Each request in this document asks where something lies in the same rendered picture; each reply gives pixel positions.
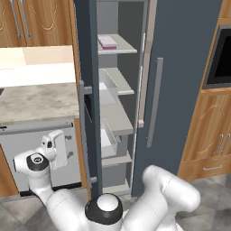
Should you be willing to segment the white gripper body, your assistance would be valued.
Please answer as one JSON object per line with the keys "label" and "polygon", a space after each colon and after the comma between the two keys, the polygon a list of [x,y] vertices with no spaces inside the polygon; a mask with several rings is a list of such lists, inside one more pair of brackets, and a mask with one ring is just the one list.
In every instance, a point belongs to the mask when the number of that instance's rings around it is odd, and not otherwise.
{"label": "white gripper body", "polygon": [[51,139],[55,152],[55,159],[51,162],[51,167],[57,170],[68,165],[65,135],[62,130],[56,130],[51,133]]}

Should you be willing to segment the white freezer bin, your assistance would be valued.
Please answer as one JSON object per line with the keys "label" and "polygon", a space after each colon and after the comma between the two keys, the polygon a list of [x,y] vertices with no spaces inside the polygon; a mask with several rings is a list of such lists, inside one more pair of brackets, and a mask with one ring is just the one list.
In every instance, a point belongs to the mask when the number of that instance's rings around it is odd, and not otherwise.
{"label": "white freezer bin", "polygon": [[111,76],[104,70],[100,69],[99,74],[99,99],[101,105],[115,104],[118,99],[118,89]]}
{"label": "white freezer bin", "polygon": [[101,120],[101,157],[103,159],[114,157],[117,154],[118,142],[114,137],[106,119]]}

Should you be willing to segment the dark grey freezer door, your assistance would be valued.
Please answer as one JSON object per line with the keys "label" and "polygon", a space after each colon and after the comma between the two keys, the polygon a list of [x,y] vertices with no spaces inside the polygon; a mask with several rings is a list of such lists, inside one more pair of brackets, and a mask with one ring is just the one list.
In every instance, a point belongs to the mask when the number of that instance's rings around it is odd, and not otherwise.
{"label": "dark grey freezer door", "polygon": [[97,56],[97,0],[74,0],[76,8],[80,80],[85,87],[85,120],[90,176],[97,181],[90,189],[90,199],[102,194],[102,163]]}

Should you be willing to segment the grey freezer interior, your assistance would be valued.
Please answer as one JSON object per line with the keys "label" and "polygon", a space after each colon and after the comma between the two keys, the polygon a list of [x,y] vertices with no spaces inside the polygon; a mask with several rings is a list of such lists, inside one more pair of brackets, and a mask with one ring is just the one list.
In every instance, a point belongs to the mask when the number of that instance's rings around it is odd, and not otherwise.
{"label": "grey freezer interior", "polygon": [[115,104],[100,104],[100,124],[107,123],[116,138],[117,154],[102,157],[105,193],[129,194],[132,190],[135,142],[143,76],[146,25],[151,0],[97,0],[97,35],[110,35],[118,46],[104,50],[97,40],[98,70],[116,83]]}

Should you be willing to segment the pink ice cube tray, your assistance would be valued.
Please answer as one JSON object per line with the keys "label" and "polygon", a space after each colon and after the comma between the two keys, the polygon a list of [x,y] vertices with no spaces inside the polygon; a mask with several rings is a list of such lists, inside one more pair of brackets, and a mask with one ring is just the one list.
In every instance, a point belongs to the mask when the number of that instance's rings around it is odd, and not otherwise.
{"label": "pink ice cube tray", "polygon": [[99,34],[97,39],[104,50],[115,50],[118,46],[118,43],[110,35]]}

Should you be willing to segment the dark grey fridge door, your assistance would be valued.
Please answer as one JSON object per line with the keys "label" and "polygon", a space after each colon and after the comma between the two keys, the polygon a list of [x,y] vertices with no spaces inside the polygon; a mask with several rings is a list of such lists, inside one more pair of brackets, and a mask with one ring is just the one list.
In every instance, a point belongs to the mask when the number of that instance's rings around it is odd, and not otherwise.
{"label": "dark grey fridge door", "polygon": [[[134,197],[143,193],[146,167],[178,172],[222,1],[157,1],[144,126],[137,132],[134,157]],[[157,58],[164,58],[162,83],[152,146],[147,148]]]}

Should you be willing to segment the wooden base cupboard door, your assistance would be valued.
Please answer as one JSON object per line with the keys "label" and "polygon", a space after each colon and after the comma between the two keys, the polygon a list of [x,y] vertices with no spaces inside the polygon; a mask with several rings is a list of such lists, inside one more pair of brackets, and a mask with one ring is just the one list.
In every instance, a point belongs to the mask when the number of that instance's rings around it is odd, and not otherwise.
{"label": "wooden base cupboard door", "polygon": [[[217,155],[220,135],[223,142]],[[231,153],[231,137],[224,153],[227,134],[231,134],[231,94],[199,96],[191,120],[182,160],[208,159]]]}

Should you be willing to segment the white dishwasher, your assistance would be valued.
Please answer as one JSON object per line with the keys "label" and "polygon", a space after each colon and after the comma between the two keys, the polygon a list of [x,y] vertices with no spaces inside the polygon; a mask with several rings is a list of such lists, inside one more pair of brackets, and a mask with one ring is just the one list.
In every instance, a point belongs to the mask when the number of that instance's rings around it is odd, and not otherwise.
{"label": "white dishwasher", "polygon": [[[47,122],[35,122],[29,124],[3,125],[0,126],[0,131],[52,126],[52,125],[63,125],[71,122],[74,124],[73,120],[66,119],[66,120],[51,120]],[[75,134],[74,126],[71,128],[65,128],[61,130],[64,132],[64,135],[72,136],[71,140],[65,139],[65,143],[66,143],[67,154],[69,152],[73,152],[74,155],[68,159],[67,166],[51,172],[51,182],[52,182],[52,186],[57,189],[60,188],[72,189],[72,188],[76,188],[81,183],[76,134]],[[54,130],[25,133],[25,134],[0,135],[0,144],[3,147],[4,154],[9,164],[9,167],[11,169],[11,172],[13,174],[16,187],[20,192],[25,192],[29,190],[28,178],[25,174],[17,173],[14,170],[14,164],[13,164],[14,156],[21,152],[34,150],[35,148],[39,147],[42,142],[42,137],[44,135],[51,133],[52,131]]]}

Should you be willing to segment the wooden base cupboard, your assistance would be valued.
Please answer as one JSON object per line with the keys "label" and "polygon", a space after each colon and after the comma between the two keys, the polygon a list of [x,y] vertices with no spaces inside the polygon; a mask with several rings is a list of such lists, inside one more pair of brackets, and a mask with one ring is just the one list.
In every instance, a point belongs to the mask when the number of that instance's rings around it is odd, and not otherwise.
{"label": "wooden base cupboard", "polygon": [[0,197],[8,197],[18,194],[13,175],[9,168],[4,150],[0,144]]}

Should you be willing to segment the wooden drawer front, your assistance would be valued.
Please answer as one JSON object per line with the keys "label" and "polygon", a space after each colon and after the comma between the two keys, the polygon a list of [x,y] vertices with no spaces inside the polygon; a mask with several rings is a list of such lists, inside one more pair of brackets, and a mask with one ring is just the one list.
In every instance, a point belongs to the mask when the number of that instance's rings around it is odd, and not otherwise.
{"label": "wooden drawer front", "polygon": [[[203,171],[203,168],[216,167],[222,164],[222,169]],[[218,157],[190,162],[181,162],[178,176],[183,180],[196,180],[231,173],[231,158]]]}

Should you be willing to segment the black built-in oven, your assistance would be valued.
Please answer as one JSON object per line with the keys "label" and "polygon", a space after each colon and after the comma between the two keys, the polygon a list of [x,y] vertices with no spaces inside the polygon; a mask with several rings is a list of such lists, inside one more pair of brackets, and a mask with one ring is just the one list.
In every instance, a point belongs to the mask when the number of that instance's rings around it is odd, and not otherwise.
{"label": "black built-in oven", "polygon": [[209,59],[203,88],[231,87],[231,24],[221,24]]}

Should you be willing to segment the wooden wall cupboard door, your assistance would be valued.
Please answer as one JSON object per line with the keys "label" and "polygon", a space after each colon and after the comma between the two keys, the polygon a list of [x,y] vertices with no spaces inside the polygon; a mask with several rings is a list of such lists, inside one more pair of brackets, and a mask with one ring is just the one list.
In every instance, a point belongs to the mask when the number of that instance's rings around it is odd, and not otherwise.
{"label": "wooden wall cupboard door", "polygon": [[23,47],[26,44],[17,0],[14,0],[14,8],[22,37],[17,36],[10,1],[0,0],[0,48]]}
{"label": "wooden wall cupboard door", "polygon": [[29,47],[71,45],[69,0],[24,0],[30,38],[23,19],[26,43]]}

